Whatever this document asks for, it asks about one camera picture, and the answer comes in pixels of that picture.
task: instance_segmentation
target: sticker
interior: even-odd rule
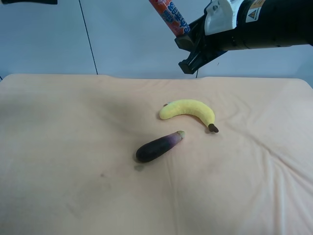
[[[259,15],[262,9],[262,6],[266,0],[255,0],[248,10],[248,14],[246,16],[246,23],[255,22],[259,19]]]

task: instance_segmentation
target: red tube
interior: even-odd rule
[[[171,0],[149,0],[149,2],[176,37],[190,31],[189,24],[186,23]]]

